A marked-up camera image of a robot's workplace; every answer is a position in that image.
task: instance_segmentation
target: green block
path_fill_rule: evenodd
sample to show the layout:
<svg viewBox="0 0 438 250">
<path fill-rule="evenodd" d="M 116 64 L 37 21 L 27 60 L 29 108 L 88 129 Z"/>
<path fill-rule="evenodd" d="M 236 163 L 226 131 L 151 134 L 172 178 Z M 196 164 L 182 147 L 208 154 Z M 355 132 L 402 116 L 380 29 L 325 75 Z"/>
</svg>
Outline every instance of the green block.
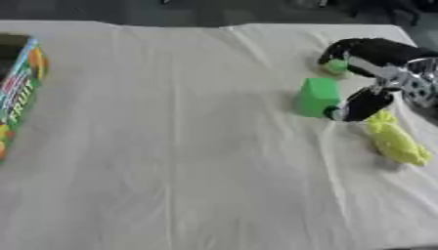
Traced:
<svg viewBox="0 0 438 250">
<path fill-rule="evenodd" d="M 340 103 L 336 82 L 329 78 L 307 78 L 297 97 L 298 110 L 308 117 L 324 117 L 324 110 Z"/>
</svg>

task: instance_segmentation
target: yellow toy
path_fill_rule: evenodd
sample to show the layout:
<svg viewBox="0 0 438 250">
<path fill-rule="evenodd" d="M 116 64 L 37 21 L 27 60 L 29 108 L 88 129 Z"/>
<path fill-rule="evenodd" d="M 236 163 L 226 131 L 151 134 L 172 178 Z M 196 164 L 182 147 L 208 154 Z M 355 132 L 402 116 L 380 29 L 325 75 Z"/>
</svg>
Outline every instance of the yellow toy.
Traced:
<svg viewBox="0 0 438 250">
<path fill-rule="evenodd" d="M 430 152 L 400 128 L 387 110 L 367 119 L 367 127 L 378 151 L 386 157 L 415 166 L 424 166 L 430 160 Z"/>
</svg>

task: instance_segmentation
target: white table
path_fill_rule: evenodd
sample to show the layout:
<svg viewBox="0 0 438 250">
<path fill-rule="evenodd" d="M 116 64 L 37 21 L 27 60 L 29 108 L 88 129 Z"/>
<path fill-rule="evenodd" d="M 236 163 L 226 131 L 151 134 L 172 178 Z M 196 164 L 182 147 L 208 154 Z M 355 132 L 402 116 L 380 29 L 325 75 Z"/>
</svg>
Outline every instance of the white table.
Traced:
<svg viewBox="0 0 438 250">
<path fill-rule="evenodd" d="M 438 244 L 438 160 L 388 172 L 356 125 L 291 112 L 331 42 L 394 26 L 2 21 L 51 61 L 0 168 L 14 250 L 354 250 Z M 339 81 L 342 95 L 369 79 Z M 436 152 L 437 129 L 394 104 Z"/>
</svg>

